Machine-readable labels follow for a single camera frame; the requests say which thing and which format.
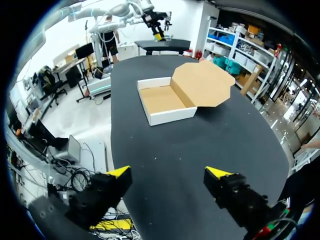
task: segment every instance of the black table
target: black table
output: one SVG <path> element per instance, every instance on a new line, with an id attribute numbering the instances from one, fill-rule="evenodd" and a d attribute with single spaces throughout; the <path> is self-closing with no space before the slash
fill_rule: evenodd
<path id="1" fill-rule="evenodd" d="M 174 51 L 180 55 L 190 47 L 190 41 L 181 39 L 171 39 L 168 41 L 142 40 L 134 42 L 139 48 L 146 50 L 146 55 L 152 55 L 153 51 Z"/>
<path id="2" fill-rule="evenodd" d="M 111 74 L 111 149 L 116 168 L 131 165 L 124 202 L 144 240 L 242 239 L 225 209 L 203 184 L 205 166 L 239 172 L 275 204 L 289 164 L 268 123 L 235 88 L 216 108 L 193 118 L 149 126 L 137 80 L 171 76 L 194 59 L 140 56 L 120 61 Z"/>

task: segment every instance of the black shorts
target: black shorts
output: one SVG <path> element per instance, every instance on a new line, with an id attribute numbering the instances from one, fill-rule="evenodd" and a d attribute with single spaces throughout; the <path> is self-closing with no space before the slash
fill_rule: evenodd
<path id="1" fill-rule="evenodd" d="M 118 53 L 118 49 L 117 49 L 117 44 L 115 42 L 111 42 L 111 43 L 105 43 L 103 44 L 102 47 L 102 56 L 105 58 L 108 56 L 108 54 L 110 53 L 111 56 L 114 56 Z"/>

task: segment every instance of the office chair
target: office chair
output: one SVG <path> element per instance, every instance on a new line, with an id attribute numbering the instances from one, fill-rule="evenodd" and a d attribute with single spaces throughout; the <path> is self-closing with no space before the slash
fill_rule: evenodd
<path id="1" fill-rule="evenodd" d="M 56 82 L 55 76 L 52 74 L 51 69 L 47 66 L 44 66 L 38 74 L 38 79 L 40 81 L 40 86 L 43 89 L 44 92 L 44 96 L 42 98 L 40 98 L 40 100 L 44 100 L 45 98 L 47 98 L 50 95 L 53 95 L 53 100 L 55 101 L 55 104 L 58 106 L 58 97 L 61 94 L 66 94 L 68 95 L 67 91 L 65 89 L 61 89 L 59 91 L 60 88 L 62 88 L 62 86 L 64 85 L 64 83 L 59 80 L 58 82 Z"/>

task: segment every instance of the shelf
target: shelf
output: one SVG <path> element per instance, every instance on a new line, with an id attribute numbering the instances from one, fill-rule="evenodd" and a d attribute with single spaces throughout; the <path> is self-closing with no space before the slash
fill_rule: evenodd
<path id="1" fill-rule="evenodd" d="M 212 51 L 211 49 L 209 49 L 207 47 L 205 47 L 204 50 L 207 50 L 207 51 L 212 52 L 212 53 L 214 52 L 214 51 Z"/>
<path id="2" fill-rule="evenodd" d="M 232 48 L 232 45 L 230 45 L 230 44 L 228 44 L 228 43 L 226 43 L 226 42 L 219 41 L 219 40 L 214 39 L 214 38 L 211 38 L 211 37 L 207 37 L 206 39 L 207 39 L 207 40 L 214 41 L 214 42 L 216 42 L 216 43 L 218 43 L 218 44 L 225 45 L 225 46 L 227 46 L 227 47 L 229 47 L 229 48 Z"/>
<path id="3" fill-rule="evenodd" d="M 256 47 L 257 49 L 265 52 L 266 54 L 272 56 L 273 58 L 275 57 L 271 52 L 269 52 L 268 50 L 265 50 L 263 47 L 259 46 L 258 44 L 255 44 L 254 42 L 252 42 L 252 41 L 250 41 L 250 40 L 247 40 L 247 39 L 245 39 L 245 38 L 243 38 L 243 37 L 239 37 L 239 40 L 244 41 L 244 42 L 246 42 L 246 43 L 248 43 L 248 44 Z"/>
<path id="4" fill-rule="evenodd" d="M 225 31 L 225 30 L 220 29 L 220 28 L 209 27 L 209 29 L 217 31 L 217 32 L 221 32 L 221 33 L 224 33 L 224 34 L 236 35 L 234 32 Z"/>
<path id="5" fill-rule="evenodd" d="M 240 83 L 239 83 L 237 80 L 235 80 L 235 85 L 237 85 L 240 89 L 243 88 L 243 86 L 240 85 Z M 254 97 L 255 97 L 255 95 L 253 95 L 250 91 L 248 91 L 246 94 L 247 94 L 251 99 L 254 99 Z"/>
<path id="6" fill-rule="evenodd" d="M 239 64 L 242 68 L 244 68 L 245 70 L 247 70 L 249 73 L 252 74 L 253 71 L 251 71 L 250 69 L 248 69 L 247 66 L 245 66 L 245 65 L 243 65 L 242 63 L 236 61 L 234 58 L 232 58 L 232 61 L 236 62 L 236 63 Z M 261 82 L 264 81 L 264 79 L 263 79 L 262 77 L 260 77 L 260 76 L 258 76 L 258 79 L 259 79 Z"/>
<path id="7" fill-rule="evenodd" d="M 253 61 L 257 62 L 259 65 L 261 65 L 262 67 L 264 67 L 265 69 L 269 69 L 269 67 L 263 63 L 262 61 L 254 58 L 254 56 L 252 56 L 250 53 L 247 53 L 245 51 L 240 50 L 239 48 L 235 48 L 236 51 L 238 51 L 239 53 L 246 55 L 247 57 L 251 58 Z"/>

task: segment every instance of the lab equipment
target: lab equipment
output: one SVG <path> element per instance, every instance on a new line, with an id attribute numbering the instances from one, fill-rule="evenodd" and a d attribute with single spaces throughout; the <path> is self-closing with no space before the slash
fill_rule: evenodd
<path id="1" fill-rule="evenodd" d="M 109 208 L 116 208 L 132 184 L 131 167 L 96 173 L 88 179 L 87 187 L 74 194 L 69 206 L 53 194 L 41 196 L 30 203 L 29 211 L 41 232 L 48 239 L 99 239 L 88 232 L 96 226 Z"/>
<path id="2" fill-rule="evenodd" d="M 80 163 L 81 161 L 81 145 L 72 135 L 69 136 L 67 144 L 63 146 L 61 150 L 48 146 L 48 152 L 50 153 L 48 159 L 52 163 L 54 163 L 56 159 L 67 160 L 72 164 Z"/>
<path id="3" fill-rule="evenodd" d="M 240 173 L 205 167 L 203 183 L 220 209 L 226 209 L 235 222 L 247 230 L 244 240 L 275 239 L 286 228 L 297 224 L 283 202 L 268 206 L 268 197 L 260 195 Z"/>

